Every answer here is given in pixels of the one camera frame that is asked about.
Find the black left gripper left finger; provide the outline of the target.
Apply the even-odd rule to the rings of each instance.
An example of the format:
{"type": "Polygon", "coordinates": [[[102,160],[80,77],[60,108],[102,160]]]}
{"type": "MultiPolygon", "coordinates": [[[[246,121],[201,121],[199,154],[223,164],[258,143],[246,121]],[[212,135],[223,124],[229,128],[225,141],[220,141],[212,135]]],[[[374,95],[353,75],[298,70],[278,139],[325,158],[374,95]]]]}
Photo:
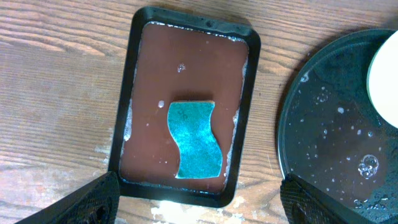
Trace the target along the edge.
{"type": "Polygon", "coordinates": [[[107,172],[19,224],[113,224],[120,198],[117,175],[107,172]]]}

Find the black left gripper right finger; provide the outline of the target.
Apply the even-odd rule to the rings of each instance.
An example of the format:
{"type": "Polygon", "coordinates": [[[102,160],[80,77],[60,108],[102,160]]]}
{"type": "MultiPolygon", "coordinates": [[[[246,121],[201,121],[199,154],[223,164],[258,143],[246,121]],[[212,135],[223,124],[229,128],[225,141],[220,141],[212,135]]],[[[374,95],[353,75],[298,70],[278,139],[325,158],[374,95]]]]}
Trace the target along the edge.
{"type": "Polygon", "coordinates": [[[287,174],[280,199],[289,223],[371,223],[295,174],[287,174]]]}

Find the green scrubbing sponge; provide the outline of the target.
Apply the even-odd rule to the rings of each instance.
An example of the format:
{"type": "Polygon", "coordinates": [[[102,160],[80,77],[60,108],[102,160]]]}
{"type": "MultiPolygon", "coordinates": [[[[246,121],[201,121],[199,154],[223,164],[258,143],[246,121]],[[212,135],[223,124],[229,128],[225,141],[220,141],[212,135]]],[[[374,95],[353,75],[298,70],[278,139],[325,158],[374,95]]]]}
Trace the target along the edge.
{"type": "Polygon", "coordinates": [[[174,101],[170,104],[167,126],[180,154],[176,178],[220,176],[223,155],[211,128],[214,108],[214,101],[174,101]]]}

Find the pale green plate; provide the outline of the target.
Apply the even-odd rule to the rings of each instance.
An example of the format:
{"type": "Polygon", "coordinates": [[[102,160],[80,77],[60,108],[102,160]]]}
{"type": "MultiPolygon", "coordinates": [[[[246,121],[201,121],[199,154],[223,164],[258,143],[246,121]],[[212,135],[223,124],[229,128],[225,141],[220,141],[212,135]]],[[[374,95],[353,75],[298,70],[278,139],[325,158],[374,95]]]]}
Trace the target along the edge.
{"type": "Polygon", "coordinates": [[[368,68],[366,87],[374,109],[397,128],[397,31],[374,54],[368,68]]]}

